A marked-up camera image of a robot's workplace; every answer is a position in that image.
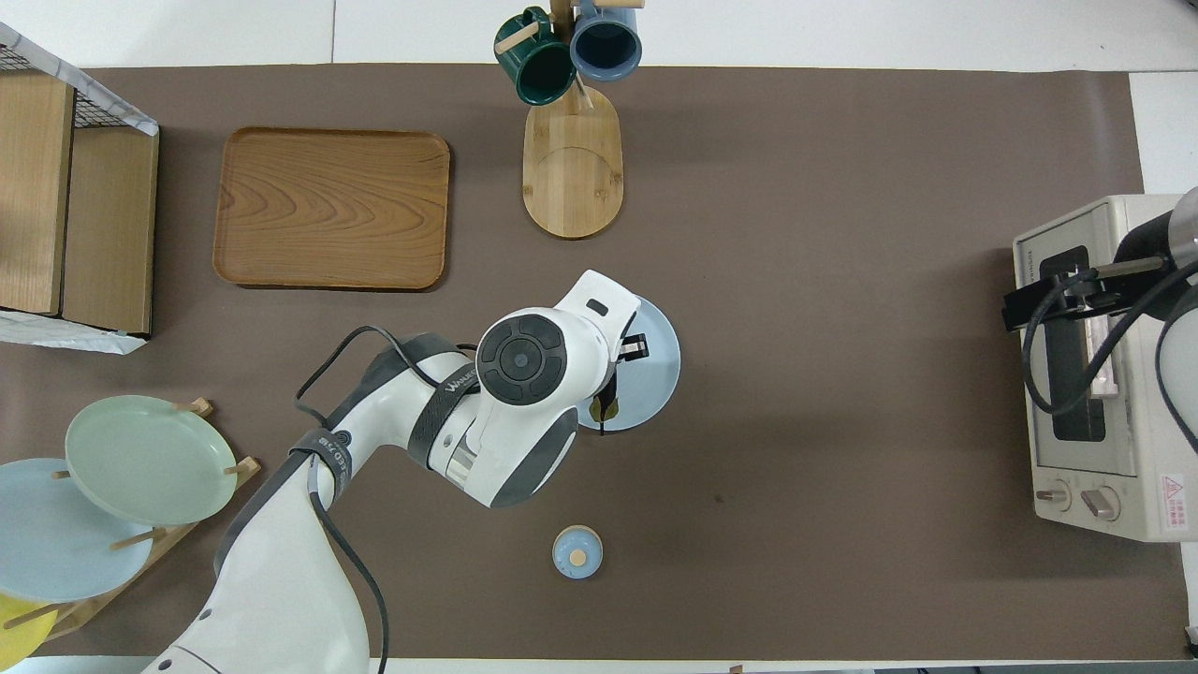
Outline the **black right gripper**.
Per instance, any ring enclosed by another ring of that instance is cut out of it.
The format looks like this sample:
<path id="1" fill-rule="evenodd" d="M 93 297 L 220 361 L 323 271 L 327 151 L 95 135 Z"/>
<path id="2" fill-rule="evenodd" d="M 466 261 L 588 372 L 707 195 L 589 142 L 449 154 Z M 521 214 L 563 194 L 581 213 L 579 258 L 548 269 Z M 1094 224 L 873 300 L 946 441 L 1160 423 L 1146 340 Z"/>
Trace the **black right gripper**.
<path id="1" fill-rule="evenodd" d="M 1043 321 L 1091 318 L 1095 315 L 1124 312 L 1124 283 L 1114 277 L 1100 278 L 1096 271 L 1075 271 L 1061 280 L 1030 283 L 1002 296 L 1002 324 L 1005 330 L 1024 329 L 1045 300 Z"/>

